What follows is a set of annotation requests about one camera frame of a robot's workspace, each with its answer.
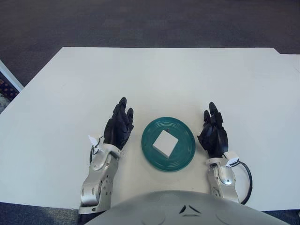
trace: black marking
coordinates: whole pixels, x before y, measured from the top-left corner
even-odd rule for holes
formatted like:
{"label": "black marking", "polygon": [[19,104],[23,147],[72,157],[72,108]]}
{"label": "black marking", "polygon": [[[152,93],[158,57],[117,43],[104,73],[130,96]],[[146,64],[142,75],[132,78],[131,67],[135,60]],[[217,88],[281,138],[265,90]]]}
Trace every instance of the black marking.
{"label": "black marking", "polygon": [[196,215],[196,214],[186,214],[186,215],[183,215],[183,217],[199,217],[199,215]]}
{"label": "black marking", "polygon": [[202,214],[201,212],[199,212],[197,209],[193,208],[192,206],[189,205],[189,207],[190,207],[192,210],[194,210],[195,212]]}
{"label": "black marking", "polygon": [[187,208],[187,207],[184,205],[184,206],[182,207],[182,209],[180,210],[179,214],[183,213],[184,210],[186,210],[186,208]]}

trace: gray carpet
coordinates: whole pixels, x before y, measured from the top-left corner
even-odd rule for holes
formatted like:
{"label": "gray carpet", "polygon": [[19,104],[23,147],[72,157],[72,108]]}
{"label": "gray carpet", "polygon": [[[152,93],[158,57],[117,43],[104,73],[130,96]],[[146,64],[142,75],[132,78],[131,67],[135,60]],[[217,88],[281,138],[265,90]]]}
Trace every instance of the gray carpet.
{"label": "gray carpet", "polygon": [[300,54],[299,0],[0,0],[0,59],[26,85],[63,46],[275,47]]}

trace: robotic hand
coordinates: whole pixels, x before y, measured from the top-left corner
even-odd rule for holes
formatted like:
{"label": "robotic hand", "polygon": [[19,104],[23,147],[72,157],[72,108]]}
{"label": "robotic hand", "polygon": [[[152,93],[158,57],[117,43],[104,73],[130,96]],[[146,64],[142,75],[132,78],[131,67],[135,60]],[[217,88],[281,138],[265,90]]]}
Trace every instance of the robotic hand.
{"label": "robotic hand", "polygon": [[104,130],[104,143],[112,144],[122,150],[133,129],[133,109],[125,113],[127,100],[123,97],[116,105],[112,118],[108,120]]}
{"label": "robotic hand", "polygon": [[228,138],[222,126],[222,115],[213,102],[210,103],[210,114],[207,110],[204,111],[203,131],[198,136],[198,140],[207,150],[210,158],[222,158],[222,155],[228,151]]}
{"label": "robotic hand", "polygon": [[204,111],[203,131],[198,136],[202,147],[208,152],[208,178],[211,194],[239,203],[235,190],[235,175],[231,167],[243,165],[249,175],[250,187],[246,198],[241,204],[246,204],[252,192],[252,176],[247,165],[239,161],[236,153],[228,151],[227,133],[222,126],[223,119],[215,104],[210,102],[210,114]]}
{"label": "robotic hand", "polygon": [[91,214],[110,209],[113,178],[118,169],[121,150],[133,129],[133,109],[125,113],[127,100],[116,105],[104,131],[104,142],[94,144],[90,152],[90,171],[81,189],[79,214]]}

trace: teal plate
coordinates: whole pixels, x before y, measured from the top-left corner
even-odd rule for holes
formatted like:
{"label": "teal plate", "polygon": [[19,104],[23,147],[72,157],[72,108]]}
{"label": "teal plate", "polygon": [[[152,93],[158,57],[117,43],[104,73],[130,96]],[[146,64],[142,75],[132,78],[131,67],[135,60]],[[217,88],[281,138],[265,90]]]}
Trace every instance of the teal plate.
{"label": "teal plate", "polygon": [[[165,130],[178,139],[169,158],[164,157],[152,145]],[[190,129],[180,120],[162,117],[152,121],[142,134],[142,151],[146,159],[157,169],[174,172],[186,167],[195,154],[195,139]]]}

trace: black cable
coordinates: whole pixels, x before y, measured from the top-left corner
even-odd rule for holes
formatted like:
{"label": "black cable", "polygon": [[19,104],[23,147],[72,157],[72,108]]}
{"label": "black cable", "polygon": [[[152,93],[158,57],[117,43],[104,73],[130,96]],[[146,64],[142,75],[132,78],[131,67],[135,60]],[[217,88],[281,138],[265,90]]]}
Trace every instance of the black cable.
{"label": "black cable", "polygon": [[250,182],[250,185],[249,185],[249,189],[248,189],[248,193],[247,193],[247,195],[246,195],[246,198],[241,202],[242,205],[245,205],[245,204],[248,202],[248,200],[249,200],[249,198],[250,198],[250,196],[251,196],[251,193],[252,193],[252,188],[253,188],[253,187],[252,187],[252,186],[253,186],[252,175],[251,175],[251,172],[250,172],[250,170],[249,170],[249,167],[248,167],[245,163],[243,163],[243,162],[241,162],[241,161],[238,161],[237,164],[233,165],[232,167],[237,166],[238,164],[242,164],[242,165],[245,167],[245,169],[246,169],[246,171],[247,171],[247,173],[248,173],[249,182]]}

